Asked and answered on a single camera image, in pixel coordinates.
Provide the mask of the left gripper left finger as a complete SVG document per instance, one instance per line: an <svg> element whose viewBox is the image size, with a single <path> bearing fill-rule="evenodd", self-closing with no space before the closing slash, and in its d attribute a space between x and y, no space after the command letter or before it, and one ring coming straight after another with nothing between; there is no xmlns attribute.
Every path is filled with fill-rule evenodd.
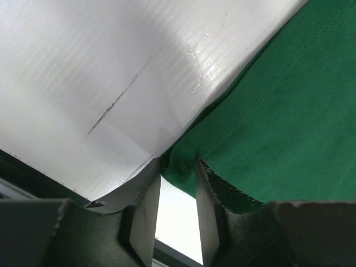
<svg viewBox="0 0 356 267"><path fill-rule="evenodd" d="M1 200L2 266L151 266L159 159L104 197Z"/></svg>

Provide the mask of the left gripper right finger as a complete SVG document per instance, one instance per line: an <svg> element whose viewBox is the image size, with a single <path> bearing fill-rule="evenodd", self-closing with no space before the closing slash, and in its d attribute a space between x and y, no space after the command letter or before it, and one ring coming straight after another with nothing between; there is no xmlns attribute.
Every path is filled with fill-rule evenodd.
<svg viewBox="0 0 356 267"><path fill-rule="evenodd" d="M195 161L204 266L354 266L355 202L262 203Z"/></svg>

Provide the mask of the dark green t shirt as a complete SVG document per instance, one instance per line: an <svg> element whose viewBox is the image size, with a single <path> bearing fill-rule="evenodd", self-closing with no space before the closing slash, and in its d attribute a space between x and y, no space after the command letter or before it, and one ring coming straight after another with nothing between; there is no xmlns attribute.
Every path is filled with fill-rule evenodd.
<svg viewBox="0 0 356 267"><path fill-rule="evenodd" d="M355 199L355 2L308 1L163 154L164 178L193 195L198 157L263 202Z"/></svg>

